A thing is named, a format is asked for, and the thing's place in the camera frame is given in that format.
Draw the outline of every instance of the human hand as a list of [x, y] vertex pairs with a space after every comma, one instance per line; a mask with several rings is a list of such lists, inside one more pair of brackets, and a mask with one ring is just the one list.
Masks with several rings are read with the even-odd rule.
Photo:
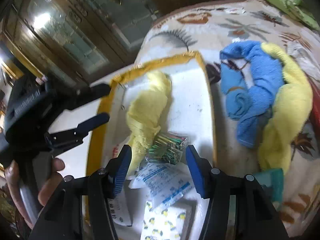
[[[45, 206], [48, 202], [49, 198], [51, 197], [52, 193], [55, 191], [56, 187], [62, 181], [62, 176], [57, 171], [62, 171], [65, 168], [65, 164], [62, 160], [55, 158], [52, 160], [52, 174], [50, 178], [46, 181], [46, 183], [41, 188], [38, 194], [39, 203], [42, 206]], [[5, 172], [5, 179], [8, 184], [8, 188], [10, 191], [11, 198], [16, 205], [18, 211], [23, 216], [24, 220], [26, 221], [27, 225], [30, 228], [33, 228], [33, 224], [30, 221], [26, 208], [23, 204], [23, 201], [20, 196], [19, 191], [19, 167], [18, 164], [13, 160], [8, 168], [6, 168]]]

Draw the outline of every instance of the yellow cloth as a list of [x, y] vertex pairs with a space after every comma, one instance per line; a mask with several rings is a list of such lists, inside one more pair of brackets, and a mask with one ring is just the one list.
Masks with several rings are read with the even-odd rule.
[[276, 95], [273, 117], [263, 130], [258, 160], [263, 170], [282, 168], [285, 174], [291, 163], [291, 142], [312, 108], [312, 90], [304, 72], [279, 46], [262, 43], [261, 48], [282, 61], [282, 75], [287, 84], [280, 87]]
[[141, 91], [131, 103], [126, 121], [131, 130], [129, 145], [132, 148], [132, 159], [128, 176], [134, 174], [146, 151], [151, 147], [155, 135], [160, 131], [160, 115], [167, 105], [171, 93], [171, 81], [160, 71], [147, 73], [150, 87]]

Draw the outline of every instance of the blue towel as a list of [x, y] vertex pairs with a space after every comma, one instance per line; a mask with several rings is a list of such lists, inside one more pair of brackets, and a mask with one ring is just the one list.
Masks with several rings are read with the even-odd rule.
[[263, 52], [258, 41], [234, 42], [220, 51], [220, 59], [245, 58], [251, 62], [254, 86], [249, 88], [252, 105], [239, 120], [239, 143], [253, 148], [256, 141], [258, 116], [265, 113], [275, 101], [278, 89], [284, 85], [282, 67], [278, 59]]
[[251, 106], [248, 88], [240, 71], [221, 63], [221, 91], [226, 96], [226, 109], [231, 119], [238, 120]]

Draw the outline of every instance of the transparent plastic bag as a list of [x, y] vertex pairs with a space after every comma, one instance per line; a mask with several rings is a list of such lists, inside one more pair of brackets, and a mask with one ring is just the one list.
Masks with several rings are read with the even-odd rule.
[[147, 163], [131, 181], [129, 188], [147, 185], [156, 212], [181, 199], [194, 185], [192, 178], [167, 163]]
[[152, 147], [145, 156], [148, 162], [161, 162], [176, 165], [182, 157], [183, 150], [189, 144], [189, 137], [160, 132], [156, 135]]

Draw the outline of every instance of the bright light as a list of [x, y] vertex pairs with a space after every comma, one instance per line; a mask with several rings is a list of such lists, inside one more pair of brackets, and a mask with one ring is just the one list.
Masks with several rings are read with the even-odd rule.
[[38, 17], [35, 18], [35, 21], [33, 23], [33, 27], [35, 29], [41, 29], [44, 27], [44, 25], [50, 21], [50, 14], [48, 13], [44, 13], [44, 14], [41, 14], [39, 15]]

